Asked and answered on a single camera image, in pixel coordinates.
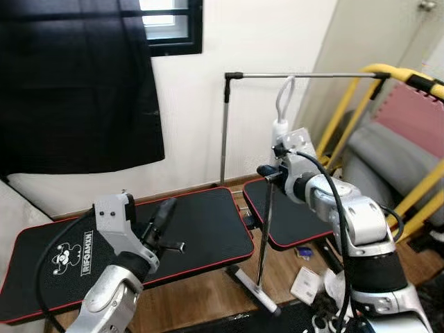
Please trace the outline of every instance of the weight bench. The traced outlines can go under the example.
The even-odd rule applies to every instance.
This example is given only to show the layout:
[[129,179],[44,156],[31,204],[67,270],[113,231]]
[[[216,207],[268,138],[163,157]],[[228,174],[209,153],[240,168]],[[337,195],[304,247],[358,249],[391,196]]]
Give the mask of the weight bench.
[[[229,266],[253,254],[249,231],[229,189],[218,187],[177,198],[165,237],[184,241],[187,251],[183,255],[166,251],[156,274],[145,279],[146,289]],[[137,221],[147,221],[163,200],[138,204]],[[0,293],[0,323],[42,317],[33,291],[35,264],[44,247],[70,220],[27,228],[17,236]],[[114,251],[96,230],[95,218],[80,222],[48,254],[43,266],[42,293],[49,308],[55,313],[79,308],[113,257]]]
[[[265,180],[247,182],[242,193],[256,224],[262,229],[265,213]],[[306,204],[298,205],[280,190],[275,192],[268,238],[268,243],[274,250],[288,250],[308,241],[325,238],[332,233],[328,223],[318,219]]]

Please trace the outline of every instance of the bench logo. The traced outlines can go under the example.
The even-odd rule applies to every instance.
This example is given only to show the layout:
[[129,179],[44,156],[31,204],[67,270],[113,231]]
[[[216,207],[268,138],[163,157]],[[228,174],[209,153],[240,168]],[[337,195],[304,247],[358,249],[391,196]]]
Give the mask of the bench logo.
[[92,230],[83,234],[83,254],[82,254],[82,271],[80,276],[91,273],[92,261]]
[[80,262],[80,252],[82,251],[80,245],[76,244],[71,247],[66,242],[57,246],[57,250],[60,253],[51,260],[57,266],[53,271],[54,275],[63,275],[67,271],[68,266],[75,266]]

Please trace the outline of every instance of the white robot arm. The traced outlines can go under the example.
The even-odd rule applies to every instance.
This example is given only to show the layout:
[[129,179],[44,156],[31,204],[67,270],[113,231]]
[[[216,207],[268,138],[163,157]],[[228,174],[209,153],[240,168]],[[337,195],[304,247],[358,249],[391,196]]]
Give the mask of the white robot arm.
[[[340,218],[332,188],[315,164],[298,155],[316,158],[309,133],[300,128],[283,135],[273,149],[281,160],[279,170],[275,169],[282,174],[281,190],[295,203],[308,204],[320,220],[332,225],[341,252]],[[376,333],[432,333],[415,287],[405,278],[379,205],[355,186],[332,180],[346,219],[347,273],[354,305]]]
[[114,248],[116,259],[108,265],[82,302],[78,318],[68,333],[123,333],[134,316],[142,282],[155,273],[164,250],[185,251],[184,243],[162,240],[176,199],[159,205],[151,220],[136,233],[135,206],[130,194],[102,196],[94,202],[97,230]]

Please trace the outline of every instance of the gray sheet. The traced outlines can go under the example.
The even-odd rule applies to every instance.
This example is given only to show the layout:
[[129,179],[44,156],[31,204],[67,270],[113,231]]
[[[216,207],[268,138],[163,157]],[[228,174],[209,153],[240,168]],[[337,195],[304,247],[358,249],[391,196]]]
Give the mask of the gray sheet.
[[[51,220],[3,182],[0,182],[0,216],[0,285],[3,285],[17,235],[24,228]],[[0,324],[1,333],[43,333],[43,329],[43,320],[18,326]]]

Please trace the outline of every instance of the yellow railing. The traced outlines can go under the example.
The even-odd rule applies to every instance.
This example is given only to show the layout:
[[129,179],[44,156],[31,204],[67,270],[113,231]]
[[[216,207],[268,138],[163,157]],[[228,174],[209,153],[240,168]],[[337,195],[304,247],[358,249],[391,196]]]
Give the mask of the yellow railing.
[[[373,64],[361,69],[362,72],[366,73],[388,73],[390,78],[402,81],[408,85],[415,87],[416,89],[422,89],[427,91],[427,93],[439,98],[444,99],[444,86],[435,82],[434,79],[428,75],[419,73],[412,69],[397,68],[390,65],[384,64]],[[338,157],[342,153],[345,145],[348,142],[353,130],[359,123],[360,118],[363,116],[366,106],[381,83],[380,79],[375,79],[375,81],[367,89],[364,97],[359,103],[357,109],[354,111],[351,120],[349,121],[347,127],[344,130],[338,144],[334,147],[334,150],[330,157],[325,155],[325,149],[332,138],[334,131],[337,129],[339,122],[345,114],[345,110],[350,103],[353,94],[359,84],[360,78],[354,78],[349,85],[347,91],[343,95],[336,111],[333,114],[332,119],[327,125],[321,141],[316,149],[316,154],[319,157],[321,163],[323,163],[328,170],[332,170]],[[442,177],[444,177],[444,159],[442,159],[416,187],[404,198],[404,200],[395,208],[395,211],[403,216],[407,210],[409,210],[413,205],[415,205]],[[439,191],[435,196],[424,205],[421,210],[409,221],[404,229],[404,234],[400,240],[407,238],[410,234],[421,229],[423,222],[429,218],[440,206],[444,205],[444,190]],[[396,220],[390,216],[387,218],[387,223],[393,227],[396,224]]]

